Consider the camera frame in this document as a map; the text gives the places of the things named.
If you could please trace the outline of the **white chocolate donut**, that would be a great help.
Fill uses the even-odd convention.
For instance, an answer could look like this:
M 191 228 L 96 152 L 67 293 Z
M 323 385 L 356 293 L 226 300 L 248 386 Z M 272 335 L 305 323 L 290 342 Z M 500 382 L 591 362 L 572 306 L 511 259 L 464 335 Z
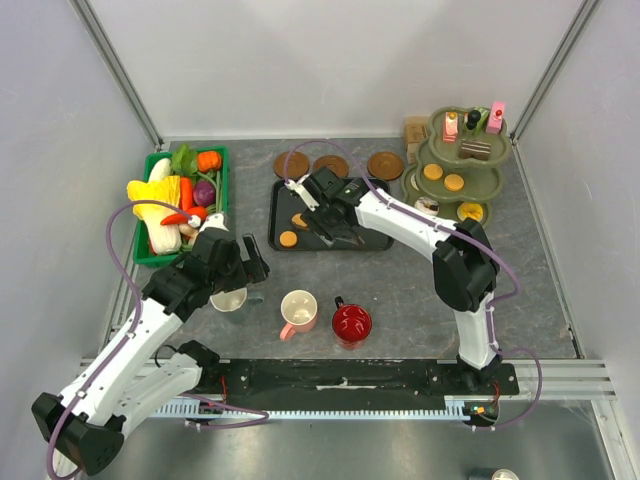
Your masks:
M 422 211 L 423 213 L 437 216 L 440 210 L 440 205 L 437 201 L 430 199 L 429 197 L 422 196 L 419 197 L 415 203 L 414 207 L 417 210 Z

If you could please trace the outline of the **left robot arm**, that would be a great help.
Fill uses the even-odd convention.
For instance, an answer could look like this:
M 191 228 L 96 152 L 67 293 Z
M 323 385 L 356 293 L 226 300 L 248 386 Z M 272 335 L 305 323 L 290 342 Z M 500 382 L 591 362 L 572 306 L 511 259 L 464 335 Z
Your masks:
M 31 406 L 48 443 L 78 472 L 96 475 L 117 456 L 126 437 L 173 397 L 207 393 L 220 380 L 220 357 L 203 344 L 182 344 L 171 361 L 134 380 L 145 362 L 211 296 L 238 291 L 269 275 L 255 238 L 240 241 L 207 227 L 193 249 L 157 270 L 126 325 L 90 366 L 58 394 L 41 393 Z

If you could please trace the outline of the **chocolate layer cake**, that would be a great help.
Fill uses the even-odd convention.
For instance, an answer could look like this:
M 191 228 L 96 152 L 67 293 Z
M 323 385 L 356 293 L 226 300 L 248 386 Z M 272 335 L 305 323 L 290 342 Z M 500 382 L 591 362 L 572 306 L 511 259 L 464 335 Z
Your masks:
M 488 161 L 491 155 L 491 144 L 476 140 L 463 140 L 458 149 L 458 157 L 460 159 L 476 159 L 480 161 Z

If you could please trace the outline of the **pink cake with cherry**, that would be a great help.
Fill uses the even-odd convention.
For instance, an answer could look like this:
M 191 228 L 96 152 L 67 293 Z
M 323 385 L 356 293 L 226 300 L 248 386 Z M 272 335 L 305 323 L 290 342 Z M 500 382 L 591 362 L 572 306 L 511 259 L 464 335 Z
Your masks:
M 496 101 L 492 104 L 492 107 L 487 118 L 485 132 L 488 134 L 499 134 L 504 124 L 504 111 L 506 104 L 504 102 Z

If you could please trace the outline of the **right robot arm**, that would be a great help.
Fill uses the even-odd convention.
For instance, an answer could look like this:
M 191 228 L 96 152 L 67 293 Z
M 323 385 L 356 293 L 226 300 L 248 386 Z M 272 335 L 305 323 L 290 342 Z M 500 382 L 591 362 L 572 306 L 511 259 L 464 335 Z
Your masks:
M 384 234 L 431 262 L 438 298 L 454 311 L 459 349 L 458 381 L 467 392 L 483 392 L 500 360 L 487 314 L 500 271 L 482 225 L 442 220 L 397 201 L 367 178 L 348 181 L 324 167 L 287 188 L 306 206 L 302 218 L 331 244 L 356 241 L 362 227 Z

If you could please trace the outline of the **metal tongs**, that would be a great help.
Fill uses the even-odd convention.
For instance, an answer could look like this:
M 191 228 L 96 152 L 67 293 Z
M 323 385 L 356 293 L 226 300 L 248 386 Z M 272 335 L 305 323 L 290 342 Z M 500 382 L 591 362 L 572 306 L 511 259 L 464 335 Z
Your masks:
M 301 219 L 327 246 L 333 246 L 337 242 L 358 247 L 364 244 L 362 237 L 343 218 L 335 219 L 321 215 L 318 211 L 305 211 Z

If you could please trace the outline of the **green white cake slice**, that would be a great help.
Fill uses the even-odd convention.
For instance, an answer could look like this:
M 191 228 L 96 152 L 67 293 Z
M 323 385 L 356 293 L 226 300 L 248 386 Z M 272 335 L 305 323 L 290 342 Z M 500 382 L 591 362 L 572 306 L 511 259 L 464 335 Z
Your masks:
M 481 106 L 476 107 L 475 110 L 478 112 L 476 115 L 478 121 L 473 129 L 473 134 L 478 135 L 486 128 L 491 110 Z

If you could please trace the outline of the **pink striped cake slice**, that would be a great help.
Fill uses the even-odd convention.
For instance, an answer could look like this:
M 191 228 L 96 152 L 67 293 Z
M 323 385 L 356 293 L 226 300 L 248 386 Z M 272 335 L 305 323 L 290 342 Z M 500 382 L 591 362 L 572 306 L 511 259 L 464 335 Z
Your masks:
M 455 111 L 447 111 L 443 120 L 442 139 L 445 143 L 454 143 L 459 134 L 459 115 Z

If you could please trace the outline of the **yellow fruit tart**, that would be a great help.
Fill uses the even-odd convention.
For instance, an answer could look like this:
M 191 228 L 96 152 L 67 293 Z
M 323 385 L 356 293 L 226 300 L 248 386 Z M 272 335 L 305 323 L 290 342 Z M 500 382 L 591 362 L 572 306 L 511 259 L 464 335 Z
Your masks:
M 471 218 L 481 222 L 485 217 L 485 210 L 479 203 L 463 202 L 457 208 L 457 216 L 461 221 Z

